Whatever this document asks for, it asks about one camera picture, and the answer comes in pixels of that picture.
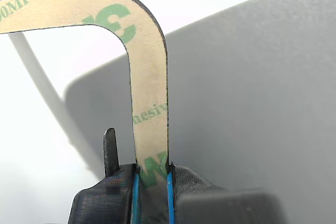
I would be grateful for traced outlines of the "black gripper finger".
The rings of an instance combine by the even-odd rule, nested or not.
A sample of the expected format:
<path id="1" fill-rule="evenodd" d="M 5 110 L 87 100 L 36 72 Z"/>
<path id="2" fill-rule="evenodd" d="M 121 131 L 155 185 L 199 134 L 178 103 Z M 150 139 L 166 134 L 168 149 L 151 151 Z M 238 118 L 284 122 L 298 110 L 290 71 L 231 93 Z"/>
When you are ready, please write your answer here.
<path id="1" fill-rule="evenodd" d="M 74 197 L 69 223 L 141 223 L 140 168 L 120 165 L 116 132 L 109 128 L 103 137 L 105 177 Z"/>
<path id="2" fill-rule="evenodd" d="M 288 223 L 274 194 L 262 189 L 226 190 L 180 165 L 170 166 L 167 196 L 169 223 Z"/>

